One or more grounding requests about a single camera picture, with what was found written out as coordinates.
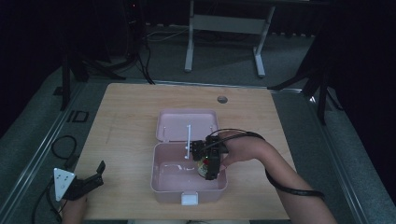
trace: gray carpet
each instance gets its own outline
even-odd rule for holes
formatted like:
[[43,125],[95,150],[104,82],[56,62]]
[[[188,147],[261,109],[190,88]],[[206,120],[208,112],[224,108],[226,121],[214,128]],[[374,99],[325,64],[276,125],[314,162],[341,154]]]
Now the gray carpet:
[[[180,30],[178,27],[163,29],[171,32]],[[197,38],[195,42],[192,72],[188,74],[184,73],[186,36],[178,35],[175,38],[163,41],[149,41],[151,55],[148,70],[154,81],[159,83],[173,81],[233,86],[271,86],[294,76],[312,43],[312,38],[269,36],[262,53],[267,76],[259,78],[255,75],[256,71],[252,57],[252,46],[257,41],[256,37],[248,36],[243,41],[238,42],[209,43],[206,41],[207,36],[203,38],[203,34],[201,35],[202,38]],[[163,35],[153,35],[150,39],[162,39],[163,37]],[[145,61],[149,57],[149,52],[142,49],[141,55]],[[145,82],[138,67],[139,65],[134,65],[127,69],[121,69],[117,73],[127,77],[125,82]],[[53,136],[53,140],[65,134],[73,135],[78,141],[77,152],[80,152],[106,85],[113,81],[100,75],[92,75],[88,83],[73,81],[73,93],[77,96],[76,100],[71,102],[68,110],[61,112],[59,111],[61,97],[52,95],[55,87],[61,85],[61,76],[58,70],[46,80],[40,91],[26,106],[22,115],[0,140],[1,174],[4,178],[0,187],[1,204],[9,204],[6,203],[8,195],[13,193],[12,190],[16,181],[24,179],[20,178],[20,174],[22,174],[23,169],[37,149],[46,149],[43,150],[43,161],[38,165],[37,172],[31,174],[33,176],[31,183],[26,183],[26,188],[20,190],[20,199],[16,201],[15,209],[7,213],[8,217],[5,223],[29,223],[35,201],[50,181],[52,169],[64,164],[64,161],[55,158],[50,153],[49,145],[51,141],[46,142],[43,139],[50,139],[50,136]],[[304,81],[296,83],[291,88],[300,89],[303,85]],[[356,218],[356,212],[354,212],[356,209],[353,204],[350,204],[350,200],[346,199],[348,194],[340,185],[339,174],[337,174],[337,169],[334,168],[333,157],[329,153],[333,148],[332,146],[329,147],[329,138],[325,136],[326,132],[323,132],[323,127],[318,125],[312,105],[295,91],[275,93],[274,100],[297,171],[315,189],[320,189],[326,194],[326,203],[339,223],[391,223],[396,220],[395,208],[389,204],[389,198],[381,189],[381,183],[378,183],[377,178],[375,179],[375,172],[370,166],[371,163],[367,161],[367,156],[362,153],[362,146],[359,146],[360,140],[356,138],[356,134],[350,123],[347,122],[343,112],[336,111],[329,106],[326,112],[328,127],[325,130],[330,133],[331,139],[338,139],[338,141],[334,141],[334,146],[337,149],[345,147],[350,149],[350,146],[355,146],[352,149],[358,148],[353,149],[355,152],[352,149],[343,150],[340,157],[342,157],[341,162],[347,167],[347,177],[351,179],[353,186],[356,186],[354,192],[360,198],[361,210],[365,215],[363,221]],[[85,123],[67,122],[67,118],[73,110],[89,112],[88,121]],[[54,123],[56,124],[56,132],[51,132],[51,130],[54,130],[52,126]],[[57,150],[67,154],[73,144],[68,139],[63,139],[56,146]],[[357,155],[360,156],[360,159],[354,160],[352,163],[351,158],[356,158]],[[368,169],[370,172],[363,174],[357,172],[357,169],[359,171]],[[367,182],[367,176],[374,177],[374,181],[370,182],[373,184],[370,186],[371,194],[364,193],[367,191],[367,185],[359,184]],[[3,214],[6,208],[2,205],[2,209]],[[35,215],[36,223],[57,223],[45,199],[39,204]],[[126,223],[124,220],[86,221],[86,223],[103,222]],[[252,223],[289,222],[287,220],[254,220]]]

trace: dark background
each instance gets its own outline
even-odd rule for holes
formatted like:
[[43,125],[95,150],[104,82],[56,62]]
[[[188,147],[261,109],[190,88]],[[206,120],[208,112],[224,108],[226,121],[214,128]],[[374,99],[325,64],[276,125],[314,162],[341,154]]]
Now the dark background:
[[[64,43],[73,43],[73,47],[97,60],[107,61],[109,54],[120,54],[112,51],[117,48],[115,40],[107,35],[119,34],[119,39],[125,38],[122,32],[125,24],[118,16],[120,8],[98,14],[93,9],[109,8],[103,5],[106,1],[83,2],[0,1],[0,136],[44,79],[61,65]],[[386,0],[342,3],[349,6],[346,11],[280,4],[270,32],[317,35],[304,66],[321,66],[329,55],[337,59],[331,72],[331,86],[336,89],[342,107],[395,202],[396,6]],[[264,17],[263,12],[268,8],[255,3],[243,7],[228,5],[217,14]],[[204,1],[196,9],[210,12],[211,6],[210,1]],[[145,20],[151,25],[186,25],[188,8],[186,0],[148,0],[143,4]],[[117,26],[103,21],[114,21],[120,26],[109,30]]]

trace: white metal frame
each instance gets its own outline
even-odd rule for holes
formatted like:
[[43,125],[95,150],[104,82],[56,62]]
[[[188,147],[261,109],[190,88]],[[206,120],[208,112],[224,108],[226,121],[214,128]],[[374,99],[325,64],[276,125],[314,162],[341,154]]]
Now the white metal frame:
[[264,77],[262,46],[264,45],[265,37],[267,37],[274,11],[275,7],[271,7],[266,20],[198,15],[194,14],[194,0],[190,0],[189,45],[187,46],[184,71],[190,72],[192,70],[192,55],[194,53],[193,31],[208,30],[261,35],[259,45],[253,48],[253,55],[258,76]]

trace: wooden table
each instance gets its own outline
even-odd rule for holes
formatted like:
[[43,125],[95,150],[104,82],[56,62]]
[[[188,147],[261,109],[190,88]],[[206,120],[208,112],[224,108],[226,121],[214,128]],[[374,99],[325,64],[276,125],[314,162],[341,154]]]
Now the wooden table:
[[[220,104],[219,96],[228,102]],[[227,169],[228,187],[215,203],[158,203],[150,187],[160,110],[210,108],[220,128],[261,134],[294,167],[271,93],[265,89],[110,84],[75,173],[86,178],[105,161],[105,184],[89,195],[87,219],[288,219],[258,161]]]

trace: pink box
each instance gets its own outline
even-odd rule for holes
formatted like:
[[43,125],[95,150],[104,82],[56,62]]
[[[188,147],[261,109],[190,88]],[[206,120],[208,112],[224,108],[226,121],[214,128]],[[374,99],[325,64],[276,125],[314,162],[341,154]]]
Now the pink box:
[[190,141],[205,140],[219,128],[216,112],[210,109],[164,109],[157,123],[151,188],[159,203],[195,205],[217,201],[227,188],[225,170],[215,180],[205,180],[198,174],[197,162],[189,158],[186,145]]

